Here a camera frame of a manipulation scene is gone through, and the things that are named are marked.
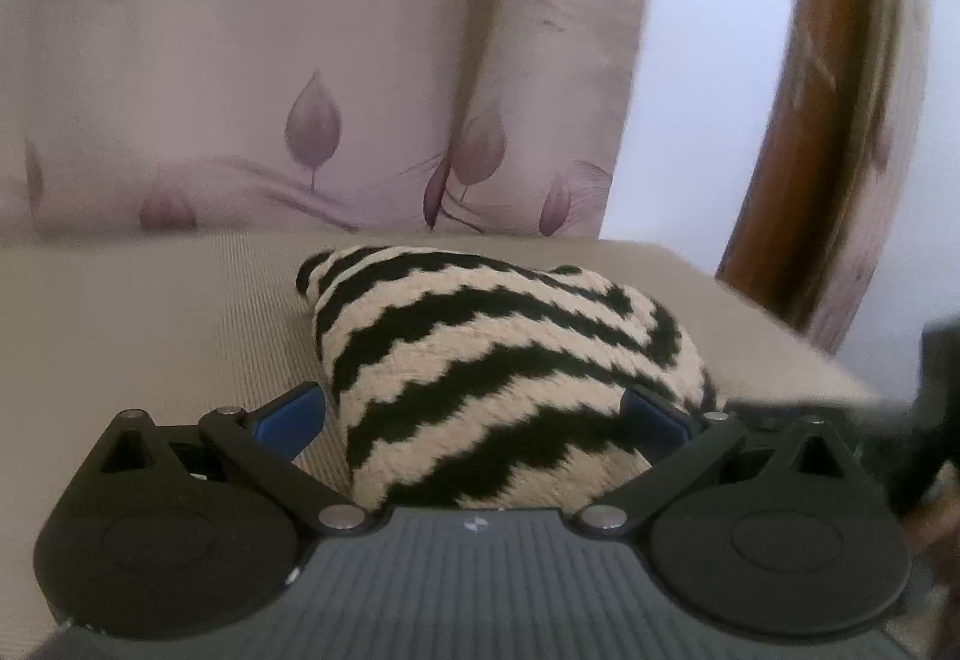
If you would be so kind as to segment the black and cream knitted garment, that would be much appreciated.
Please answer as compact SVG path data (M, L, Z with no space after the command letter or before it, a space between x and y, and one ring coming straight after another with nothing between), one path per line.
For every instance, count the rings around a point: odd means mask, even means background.
M408 245L302 262L356 504L573 514L722 398L667 307L585 268Z

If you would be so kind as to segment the beige woven mattress cover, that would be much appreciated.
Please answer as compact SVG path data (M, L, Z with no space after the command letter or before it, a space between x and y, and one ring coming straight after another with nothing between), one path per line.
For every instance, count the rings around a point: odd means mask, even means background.
M256 406L319 374L296 294L324 233L62 239L2 250L2 652L52 629L32 546L117 412L189 423ZM872 390L708 273L652 244L448 239L526 267L579 265L641 289L688 328L723 394L866 403Z

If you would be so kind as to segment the pink leaf-print curtain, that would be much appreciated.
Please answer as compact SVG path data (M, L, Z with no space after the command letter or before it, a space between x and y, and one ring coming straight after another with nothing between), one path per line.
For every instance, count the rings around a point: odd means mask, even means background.
M594 238L646 0L2 0L2 231Z

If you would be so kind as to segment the brown wooden door frame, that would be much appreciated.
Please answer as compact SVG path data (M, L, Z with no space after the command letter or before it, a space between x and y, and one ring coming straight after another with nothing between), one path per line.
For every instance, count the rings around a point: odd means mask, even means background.
M843 343L916 146L931 0L796 0L718 277L820 350Z

